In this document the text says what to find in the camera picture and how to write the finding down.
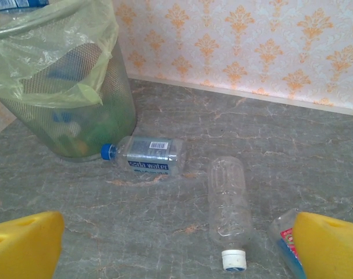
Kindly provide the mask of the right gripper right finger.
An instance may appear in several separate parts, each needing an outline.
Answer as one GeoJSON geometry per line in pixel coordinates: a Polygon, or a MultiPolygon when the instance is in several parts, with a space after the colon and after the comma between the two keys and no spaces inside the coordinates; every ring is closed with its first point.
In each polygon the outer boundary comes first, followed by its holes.
{"type": "Polygon", "coordinates": [[[293,237],[307,278],[353,278],[353,223],[301,212],[293,237]]]}

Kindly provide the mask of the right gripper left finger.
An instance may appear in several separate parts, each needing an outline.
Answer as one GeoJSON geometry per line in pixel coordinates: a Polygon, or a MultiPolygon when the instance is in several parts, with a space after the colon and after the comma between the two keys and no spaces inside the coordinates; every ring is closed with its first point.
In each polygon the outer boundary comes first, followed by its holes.
{"type": "Polygon", "coordinates": [[[64,229],[53,211],[0,223],[0,278],[52,278],[64,229]]]}

